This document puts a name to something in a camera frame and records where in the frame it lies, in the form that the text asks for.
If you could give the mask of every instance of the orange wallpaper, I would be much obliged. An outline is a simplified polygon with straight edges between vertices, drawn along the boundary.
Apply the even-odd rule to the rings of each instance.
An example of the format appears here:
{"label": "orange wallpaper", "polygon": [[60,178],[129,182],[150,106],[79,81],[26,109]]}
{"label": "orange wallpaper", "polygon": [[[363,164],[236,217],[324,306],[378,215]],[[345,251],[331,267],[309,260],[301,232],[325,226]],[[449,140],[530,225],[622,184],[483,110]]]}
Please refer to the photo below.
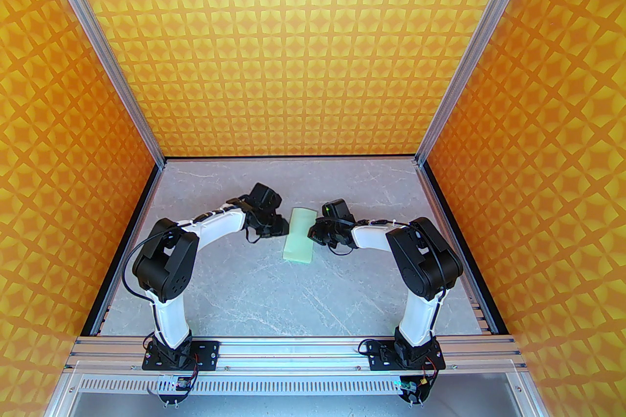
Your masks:
{"label": "orange wallpaper", "polygon": [[40,415],[153,161],[66,0],[0,43],[0,413]]}
{"label": "orange wallpaper", "polygon": [[626,0],[513,0],[429,163],[553,415],[626,415]]}
{"label": "orange wallpaper", "polygon": [[488,0],[90,0],[166,155],[415,153]]}

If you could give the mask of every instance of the green foam block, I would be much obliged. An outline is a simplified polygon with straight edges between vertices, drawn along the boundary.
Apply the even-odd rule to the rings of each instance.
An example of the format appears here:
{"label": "green foam block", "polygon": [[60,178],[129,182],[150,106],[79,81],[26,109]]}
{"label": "green foam block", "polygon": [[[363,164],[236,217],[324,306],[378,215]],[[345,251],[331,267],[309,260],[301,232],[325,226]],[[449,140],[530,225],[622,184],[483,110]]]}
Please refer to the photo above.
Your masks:
{"label": "green foam block", "polygon": [[313,240],[307,236],[309,228],[315,224],[317,212],[296,207],[291,211],[289,234],[282,251],[282,258],[296,263],[310,264],[313,260]]}

